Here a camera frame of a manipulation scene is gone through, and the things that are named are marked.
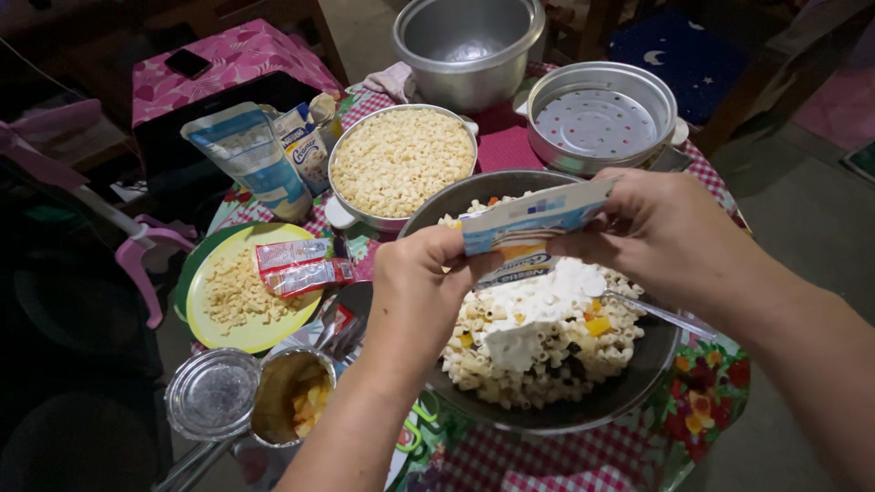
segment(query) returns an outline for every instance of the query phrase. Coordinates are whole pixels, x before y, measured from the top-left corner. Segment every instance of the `pot handle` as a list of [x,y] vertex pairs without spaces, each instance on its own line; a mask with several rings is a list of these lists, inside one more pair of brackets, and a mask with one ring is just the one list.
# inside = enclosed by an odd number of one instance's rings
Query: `pot handle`
[[529,93],[531,90],[524,90],[514,96],[513,108],[514,112],[520,116],[529,115]]
[[680,147],[690,136],[690,127],[681,117],[675,118],[675,133],[671,136],[671,144]]
[[336,228],[351,228],[359,218],[350,214],[334,195],[325,204],[325,217]]
[[462,115],[459,115],[458,117],[462,118],[462,122],[465,123],[465,126],[468,127],[475,137],[480,133],[480,125],[476,124],[473,119]]

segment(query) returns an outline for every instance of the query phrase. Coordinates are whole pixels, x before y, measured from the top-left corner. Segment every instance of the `open can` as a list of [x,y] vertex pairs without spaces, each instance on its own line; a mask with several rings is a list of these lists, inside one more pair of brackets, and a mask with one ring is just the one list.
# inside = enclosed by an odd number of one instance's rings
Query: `open can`
[[319,365],[337,385],[328,355],[315,348],[286,348],[261,363],[238,348],[216,348],[186,361],[164,395],[171,426],[186,439],[218,442],[249,432],[268,447],[291,447],[291,390],[304,372]]

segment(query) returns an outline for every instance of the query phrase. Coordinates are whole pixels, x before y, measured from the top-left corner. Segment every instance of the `can lid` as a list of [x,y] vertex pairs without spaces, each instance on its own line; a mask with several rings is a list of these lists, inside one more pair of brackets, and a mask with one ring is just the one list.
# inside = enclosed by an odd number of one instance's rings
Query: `can lid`
[[216,348],[179,366],[164,394],[167,419],[186,439],[220,441],[249,428],[260,370],[238,348]]

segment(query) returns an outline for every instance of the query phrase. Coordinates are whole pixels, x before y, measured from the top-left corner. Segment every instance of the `macaroni salad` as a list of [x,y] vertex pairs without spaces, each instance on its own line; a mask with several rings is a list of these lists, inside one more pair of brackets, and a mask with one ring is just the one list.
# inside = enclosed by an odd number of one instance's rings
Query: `macaroni salad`
[[[475,201],[468,212],[486,208]],[[459,227],[449,215],[439,223]],[[617,271],[569,257],[547,275],[469,292],[442,352],[443,371],[461,390],[506,409],[581,401],[622,372],[644,336],[635,325],[644,312],[600,297],[605,285],[632,298],[644,293]]]

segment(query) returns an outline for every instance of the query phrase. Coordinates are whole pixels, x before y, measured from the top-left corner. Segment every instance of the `round aluminum pan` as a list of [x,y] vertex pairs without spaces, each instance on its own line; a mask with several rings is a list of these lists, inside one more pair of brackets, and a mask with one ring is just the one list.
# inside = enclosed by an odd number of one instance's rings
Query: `round aluminum pan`
[[[449,185],[426,201],[410,218],[400,237],[438,223],[444,214],[457,216],[471,206],[471,200],[485,203],[492,196],[522,196],[553,186],[568,185],[581,179],[551,171],[496,171],[478,174]],[[642,298],[660,306],[649,296]],[[580,432],[607,424],[639,406],[659,387],[663,374],[675,360],[681,329],[654,316],[645,316],[638,325],[643,338],[635,341],[635,352],[622,374],[599,384],[580,402],[555,402],[535,408],[505,410],[497,404],[477,398],[476,391],[462,391],[441,370],[441,363],[431,369],[430,389],[444,401],[469,417],[498,429],[535,435]]]
[[610,61],[558,68],[532,87],[528,140],[556,169],[592,176],[642,164],[675,130],[677,102],[647,70]]
[[399,104],[397,106],[379,109],[379,110],[371,113],[370,115],[367,115],[367,116],[361,118],[352,127],[350,127],[349,130],[344,132],[344,134],[338,140],[337,144],[334,145],[334,150],[332,150],[331,157],[328,159],[328,181],[331,183],[331,188],[334,191],[334,196],[337,198],[340,205],[349,214],[358,218],[360,221],[366,223],[367,225],[371,226],[372,228],[375,228],[377,230],[384,231],[384,232],[398,232],[398,231],[400,231],[404,227],[404,224],[407,223],[407,220],[409,220],[410,218],[409,217],[400,217],[400,218],[380,217],[378,215],[371,215],[371,214],[368,214],[367,212],[364,212],[363,210],[359,210],[358,208],[353,206],[353,204],[349,203],[349,201],[347,201],[347,199],[345,199],[340,192],[338,192],[337,187],[334,185],[334,180],[332,177],[332,168],[334,167],[334,161],[337,160],[337,152],[339,151],[339,149],[341,149],[343,147],[343,144],[344,144],[344,142],[346,142],[347,138],[350,135],[352,135],[355,131],[357,131],[364,122],[366,122],[370,118],[376,118],[376,117],[378,117],[378,115],[381,115],[383,113],[388,113],[390,111],[405,111],[405,110],[410,110],[410,109],[434,109],[438,113],[440,113],[442,115],[449,116],[451,118],[455,118],[460,123],[462,123],[462,125],[465,127],[465,131],[467,131],[467,133],[468,133],[469,138],[471,138],[471,145],[474,149],[474,156],[473,156],[473,159],[471,161],[471,171],[468,172],[468,176],[471,176],[472,174],[474,174],[474,166],[477,164],[477,137],[476,137],[476,135],[474,134],[473,130],[471,130],[470,126],[468,125],[468,123],[466,123],[465,120],[463,120],[461,117],[459,117],[459,115],[457,115],[456,113],[453,113],[452,111],[450,111],[448,109],[440,108],[438,106],[432,106],[431,104]]
[[413,0],[392,39],[426,101],[473,113],[514,95],[545,23],[538,0]]

